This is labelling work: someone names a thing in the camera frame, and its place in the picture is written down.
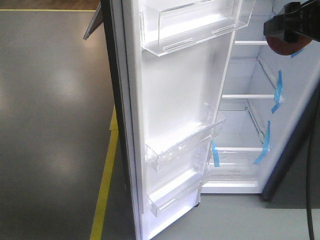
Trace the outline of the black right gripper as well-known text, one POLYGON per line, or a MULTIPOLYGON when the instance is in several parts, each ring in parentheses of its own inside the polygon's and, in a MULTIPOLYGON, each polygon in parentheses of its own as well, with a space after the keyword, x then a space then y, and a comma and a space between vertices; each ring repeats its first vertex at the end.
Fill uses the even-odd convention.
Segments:
POLYGON ((296 43, 299 36, 320 41, 320 2, 292 1, 263 25, 265 37, 277 38, 285 43, 296 43))

